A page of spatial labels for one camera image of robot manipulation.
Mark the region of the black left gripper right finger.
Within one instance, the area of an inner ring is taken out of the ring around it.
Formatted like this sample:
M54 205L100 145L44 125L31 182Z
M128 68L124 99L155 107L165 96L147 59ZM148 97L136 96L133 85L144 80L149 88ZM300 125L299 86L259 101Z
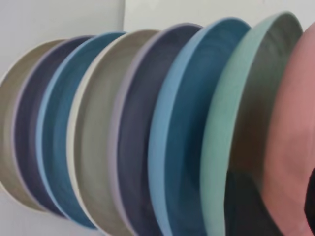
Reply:
M306 193L306 201L304 207L307 221L315 220L315 170L313 169Z

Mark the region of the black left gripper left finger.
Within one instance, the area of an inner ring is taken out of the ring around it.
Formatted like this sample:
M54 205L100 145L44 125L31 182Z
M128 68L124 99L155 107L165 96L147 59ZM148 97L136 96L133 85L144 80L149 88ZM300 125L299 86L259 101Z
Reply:
M228 172L225 188L227 236L271 236L272 226L253 180Z

